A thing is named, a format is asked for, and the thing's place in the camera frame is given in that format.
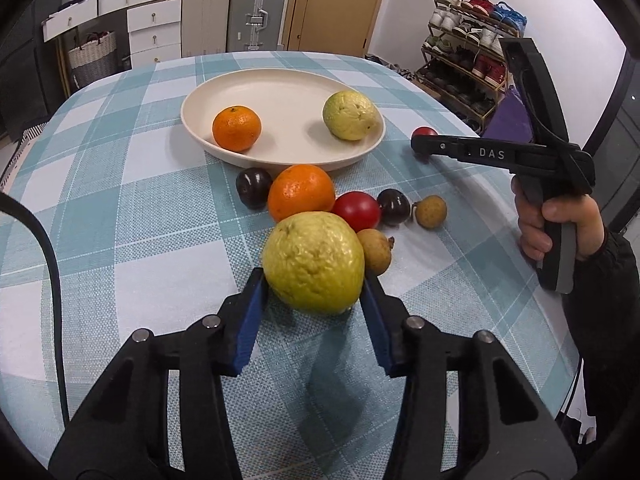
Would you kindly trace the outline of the brown longan with stem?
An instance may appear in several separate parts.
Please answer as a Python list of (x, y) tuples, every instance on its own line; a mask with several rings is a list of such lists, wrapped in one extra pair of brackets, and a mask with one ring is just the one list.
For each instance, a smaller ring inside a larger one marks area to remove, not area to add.
[(437, 229), (447, 218), (447, 204), (438, 195), (426, 196), (413, 204), (413, 215), (424, 229)]

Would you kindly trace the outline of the red tomato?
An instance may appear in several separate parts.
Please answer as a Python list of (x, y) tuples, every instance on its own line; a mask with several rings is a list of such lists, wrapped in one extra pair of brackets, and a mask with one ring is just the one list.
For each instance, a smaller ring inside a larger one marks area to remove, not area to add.
[(438, 132), (431, 127), (423, 126), (416, 128), (411, 136), (413, 138), (416, 138), (417, 136), (438, 136)]
[(344, 193), (335, 201), (332, 212), (345, 220), (356, 233), (376, 229), (381, 220), (378, 202), (365, 192)]

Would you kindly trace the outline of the dark plum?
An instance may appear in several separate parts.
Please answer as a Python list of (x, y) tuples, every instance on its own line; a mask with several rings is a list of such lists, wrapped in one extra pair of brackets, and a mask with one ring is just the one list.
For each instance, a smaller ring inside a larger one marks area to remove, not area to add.
[(394, 188), (386, 188), (376, 198), (381, 211), (381, 221), (386, 226), (400, 226), (411, 214), (411, 204), (405, 196)]
[(270, 173), (262, 168), (247, 168), (235, 178), (240, 201), (250, 209), (262, 209), (267, 205), (272, 185)]

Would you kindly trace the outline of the orange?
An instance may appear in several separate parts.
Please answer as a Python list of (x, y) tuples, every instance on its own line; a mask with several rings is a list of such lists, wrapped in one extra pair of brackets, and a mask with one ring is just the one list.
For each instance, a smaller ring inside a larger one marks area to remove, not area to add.
[(280, 222), (306, 211), (331, 211), (336, 200), (330, 176), (314, 165), (294, 165), (273, 181), (267, 208), (271, 218)]

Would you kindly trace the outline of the large yellow-green guava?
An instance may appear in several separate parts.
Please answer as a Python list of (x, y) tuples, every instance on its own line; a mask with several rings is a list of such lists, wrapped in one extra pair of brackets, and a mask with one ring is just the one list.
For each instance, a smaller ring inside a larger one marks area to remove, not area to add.
[(288, 307), (313, 315), (340, 315), (358, 301), (363, 249), (336, 214), (306, 211), (279, 223), (262, 248), (262, 270)]

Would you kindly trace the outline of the small orange mandarin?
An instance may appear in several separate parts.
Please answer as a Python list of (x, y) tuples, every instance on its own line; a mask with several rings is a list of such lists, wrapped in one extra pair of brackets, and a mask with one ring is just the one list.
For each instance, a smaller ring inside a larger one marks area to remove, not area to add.
[(250, 108), (233, 105), (217, 114), (212, 125), (218, 146), (235, 153), (249, 150), (262, 133), (262, 121)]

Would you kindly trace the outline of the purple bag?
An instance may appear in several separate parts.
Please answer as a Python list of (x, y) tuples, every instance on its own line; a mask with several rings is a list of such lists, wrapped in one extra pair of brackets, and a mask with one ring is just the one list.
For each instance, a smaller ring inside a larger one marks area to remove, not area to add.
[(528, 113), (517, 88), (511, 86), (506, 90), (483, 133), (483, 138), (523, 144), (533, 139)]

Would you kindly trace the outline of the wooden shoe rack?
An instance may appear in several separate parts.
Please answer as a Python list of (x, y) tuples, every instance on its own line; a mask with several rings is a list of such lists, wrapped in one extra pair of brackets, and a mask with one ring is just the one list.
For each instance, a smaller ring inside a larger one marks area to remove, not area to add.
[(481, 134), (508, 85), (500, 41), (523, 36), (527, 18), (504, 1), (432, 1), (414, 80)]

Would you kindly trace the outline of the checkered teal tablecloth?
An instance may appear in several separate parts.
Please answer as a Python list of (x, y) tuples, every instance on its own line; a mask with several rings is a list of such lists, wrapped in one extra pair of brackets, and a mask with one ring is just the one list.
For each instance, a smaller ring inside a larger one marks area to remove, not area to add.
[[(570, 392), (578, 353), (560, 300), (518, 250), (510, 178), (448, 158), (417, 160), (414, 129), (462, 136), (463, 122), (397, 74), (320, 53), (183, 58), (102, 79), (71, 96), (24, 160), (11, 195), (47, 230), (61, 271), (63, 345), (53, 345), (49, 280), (29, 234), (1, 222), (1, 408), (47, 463), (79, 404), (129, 335), (184, 330), (218, 310), (258, 266), (270, 215), (239, 200), (238, 170), (181, 125), (184, 98), (242, 68), (304, 70), (365, 93), (386, 135), (333, 175), (337, 192), (396, 188), (446, 200), (434, 231), (393, 232), (382, 276), (408, 311), (447, 333), (490, 330), (549, 411)], [(359, 308), (316, 318), (272, 302), (241, 376), (224, 400), (247, 479), (378, 479), (404, 384), (376, 362)]]

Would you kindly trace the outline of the wooden door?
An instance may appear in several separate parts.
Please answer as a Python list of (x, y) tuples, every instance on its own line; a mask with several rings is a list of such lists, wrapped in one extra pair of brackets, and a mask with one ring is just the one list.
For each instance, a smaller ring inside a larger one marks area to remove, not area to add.
[(361, 58), (367, 53), (382, 0), (288, 0), (286, 50)]

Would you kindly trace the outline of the cream round plate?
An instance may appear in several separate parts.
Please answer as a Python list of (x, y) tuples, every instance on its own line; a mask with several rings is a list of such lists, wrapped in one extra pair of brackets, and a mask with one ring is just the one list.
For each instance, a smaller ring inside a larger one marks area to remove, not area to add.
[[(359, 162), (382, 142), (386, 125), (375, 108), (376, 124), (359, 141), (344, 141), (326, 128), (324, 103), (346, 84), (329, 77), (283, 68), (253, 68), (216, 76), (197, 86), (182, 103), (180, 117), (192, 140), (208, 154), (240, 167), (275, 172), (297, 164), (334, 171)], [(231, 105), (244, 105), (262, 122), (262, 133), (246, 152), (221, 148), (213, 122)]]

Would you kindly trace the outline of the silver suitcase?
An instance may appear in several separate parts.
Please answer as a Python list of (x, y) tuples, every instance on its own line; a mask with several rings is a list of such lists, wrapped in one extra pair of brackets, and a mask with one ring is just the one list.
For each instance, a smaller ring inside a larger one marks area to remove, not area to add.
[(275, 51), (284, 0), (230, 0), (227, 51)]

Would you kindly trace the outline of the beige suitcase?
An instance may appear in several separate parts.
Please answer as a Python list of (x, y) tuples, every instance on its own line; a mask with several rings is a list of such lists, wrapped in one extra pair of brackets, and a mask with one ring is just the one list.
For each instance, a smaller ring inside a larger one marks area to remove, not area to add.
[(182, 0), (181, 52), (190, 56), (227, 51), (230, 0)]

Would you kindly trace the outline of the woven laundry basket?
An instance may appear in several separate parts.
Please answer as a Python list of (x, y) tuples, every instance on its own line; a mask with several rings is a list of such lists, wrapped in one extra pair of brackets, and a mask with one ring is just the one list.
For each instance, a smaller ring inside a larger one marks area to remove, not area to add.
[(78, 89), (118, 72), (114, 32), (93, 32), (80, 46), (68, 51), (73, 82)]

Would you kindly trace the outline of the white drawer desk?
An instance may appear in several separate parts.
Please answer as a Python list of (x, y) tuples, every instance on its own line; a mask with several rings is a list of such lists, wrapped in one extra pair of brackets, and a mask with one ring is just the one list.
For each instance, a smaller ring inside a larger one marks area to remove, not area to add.
[(181, 0), (82, 0), (51, 14), (41, 25), (44, 41), (118, 12), (126, 13), (133, 68), (182, 57)]

